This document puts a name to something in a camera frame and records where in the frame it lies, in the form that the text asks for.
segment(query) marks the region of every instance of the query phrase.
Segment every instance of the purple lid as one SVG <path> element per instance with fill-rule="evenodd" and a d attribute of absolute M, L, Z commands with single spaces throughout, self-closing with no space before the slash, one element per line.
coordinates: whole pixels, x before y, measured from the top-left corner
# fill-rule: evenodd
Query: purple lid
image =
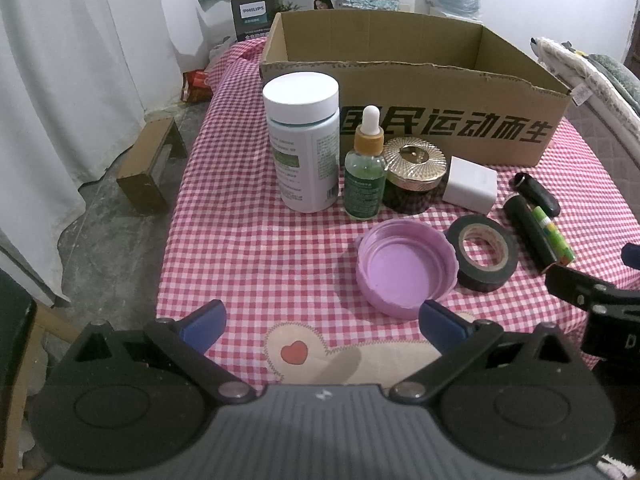
<path fill-rule="evenodd" d="M 356 245 L 358 286 L 384 314 L 418 319 L 425 300 L 440 300 L 456 285 L 456 251 L 444 234 L 424 222 L 381 222 Z"/>

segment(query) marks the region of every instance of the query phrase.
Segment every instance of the barcode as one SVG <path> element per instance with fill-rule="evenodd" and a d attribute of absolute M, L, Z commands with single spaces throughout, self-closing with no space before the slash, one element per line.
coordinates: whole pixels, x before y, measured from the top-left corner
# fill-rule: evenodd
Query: barcode
<path fill-rule="evenodd" d="M 329 191 L 326 192 L 326 199 L 331 200 L 338 196 L 338 183 L 336 182 L 335 186 L 333 186 Z"/>

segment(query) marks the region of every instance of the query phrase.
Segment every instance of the black hair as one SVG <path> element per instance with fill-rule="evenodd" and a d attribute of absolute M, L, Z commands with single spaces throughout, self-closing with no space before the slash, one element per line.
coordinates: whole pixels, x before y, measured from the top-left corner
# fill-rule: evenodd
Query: black hair
<path fill-rule="evenodd" d="M 322 2 L 330 9 L 334 8 L 334 3 L 331 0 L 314 0 L 314 9 L 318 8 L 318 6 L 316 5 L 316 2 Z"/>

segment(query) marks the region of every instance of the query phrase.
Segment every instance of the white charger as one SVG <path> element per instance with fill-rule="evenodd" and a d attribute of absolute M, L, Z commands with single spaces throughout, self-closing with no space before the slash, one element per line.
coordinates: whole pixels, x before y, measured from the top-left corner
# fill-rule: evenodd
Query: white charger
<path fill-rule="evenodd" d="M 486 215 L 498 198 L 498 174 L 495 170 L 463 158 L 451 157 L 449 181 L 442 200 Z"/>

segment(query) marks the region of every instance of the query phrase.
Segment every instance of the beige fabric applique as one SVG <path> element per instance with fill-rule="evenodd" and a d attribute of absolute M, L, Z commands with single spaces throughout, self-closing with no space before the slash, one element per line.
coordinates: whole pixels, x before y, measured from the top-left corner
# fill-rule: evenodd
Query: beige fabric applique
<path fill-rule="evenodd" d="M 469 315 L 462 317 L 472 320 Z M 300 323 L 272 327 L 265 336 L 264 351 L 271 370 L 285 384 L 380 384 L 383 388 L 440 356 L 425 339 L 329 348 L 320 333 Z"/>

